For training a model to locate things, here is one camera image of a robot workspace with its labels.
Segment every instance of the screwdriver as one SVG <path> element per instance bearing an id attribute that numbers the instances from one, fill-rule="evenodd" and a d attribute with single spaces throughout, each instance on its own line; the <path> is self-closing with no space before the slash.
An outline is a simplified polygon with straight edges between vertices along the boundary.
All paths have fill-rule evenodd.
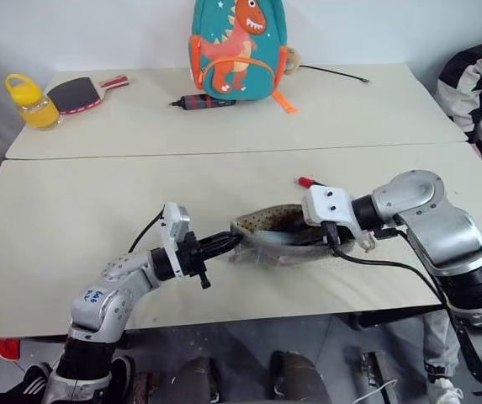
<path id="1" fill-rule="evenodd" d="M 234 99 L 217 99 L 208 94 L 183 95 L 181 99 L 170 103 L 174 107 L 181 107 L 185 110 L 206 109 L 217 107 L 229 107 L 235 105 Z"/>

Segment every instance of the white cable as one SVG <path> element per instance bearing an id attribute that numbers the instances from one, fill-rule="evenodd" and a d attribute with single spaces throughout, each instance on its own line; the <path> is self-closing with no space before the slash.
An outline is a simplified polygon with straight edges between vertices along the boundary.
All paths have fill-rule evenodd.
<path id="1" fill-rule="evenodd" d="M 357 404 L 358 402 L 374 395 L 375 393 L 378 393 L 380 392 L 381 390 L 383 390 L 383 388 L 385 388 L 387 385 L 395 385 L 396 383 L 398 382 L 397 379 L 393 379 L 393 380 L 389 380 L 387 381 L 386 383 L 384 383 L 382 386 L 380 386 L 377 390 L 374 390 L 374 391 L 371 391 L 369 392 L 366 396 L 362 396 L 360 398 L 358 398 L 357 400 L 353 401 L 352 404 Z"/>

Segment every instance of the ping pong paddle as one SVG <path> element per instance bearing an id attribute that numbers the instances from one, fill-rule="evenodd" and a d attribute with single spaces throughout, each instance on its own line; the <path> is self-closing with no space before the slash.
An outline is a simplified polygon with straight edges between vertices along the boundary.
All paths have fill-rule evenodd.
<path id="1" fill-rule="evenodd" d="M 129 79 L 125 75 L 115 76 L 103 82 L 95 82 L 90 77 L 80 77 L 52 88 L 48 96 L 60 114 L 77 114 L 99 105 L 110 88 L 128 84 Z"/>

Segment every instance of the shoe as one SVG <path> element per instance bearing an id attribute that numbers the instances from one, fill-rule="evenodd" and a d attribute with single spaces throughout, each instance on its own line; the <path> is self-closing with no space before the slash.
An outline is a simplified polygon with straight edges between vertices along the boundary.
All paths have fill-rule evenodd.
<path id="1" fill-rule="evenodd" d="M 268 366 L 269 388 L 267 398 L 269 400 L 280 400 L 284 397 L 283 393 L 283 351 L 274 351 L 271 355 L 270 365 Z"/>
<path id="2" fill-rule="evenodd" d="M 221 401 L 222 395 L 222 379 L 218 364 L 215 359 L 209 359 L 209 388 L 210 388 L 210 403 L 216 404 Z"/>
<path id="3" fill-rule="evenodd" d="M 29 366 L 25 372 L 22 383 L 16 385 L 12 390 L 8 391 L 7 394 L 10 396 L 28 396 L 29 398 L 34 396 L 40 401 L 40 398 L 45 393 L 50 372 L 50 366 L 47 364 L 34 364 Z"/>
<path id="4" fill-rule="evenodd" d="M 449 379 L 440 377 L 435 383 L 427 383 L 427 396 L 431 404 L 461 404 L 463 392 L 456 389 Z"/>
<path id="5" fill-rule="evenodd" d="M 132 358 L 120 356 L 112 361 L 110 372 L 112 380 L 109 382 L 106 404 L 123 404 L 132 392 L 134 383 L 135 363 Z"/>

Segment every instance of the red marker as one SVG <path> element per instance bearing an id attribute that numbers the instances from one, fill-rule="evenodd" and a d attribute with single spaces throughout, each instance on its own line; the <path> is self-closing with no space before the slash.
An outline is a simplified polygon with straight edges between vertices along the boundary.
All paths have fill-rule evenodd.
<path id="1" fill-rule="evenodd" d="M 307 177 L 300 177 L 297 182 L 299 183 L 300 186 L 302 187 L 305 187 L 305 188 L 309 188 L 311 187 L 312 185 L 320 185 L 322 187 L 325 187 L 326 185 L 324 185 L 323 183 L 318 183 L 317 181 L 315 181 L 314 179 L 311 179 L 311 178 L 307 178 Z"/>

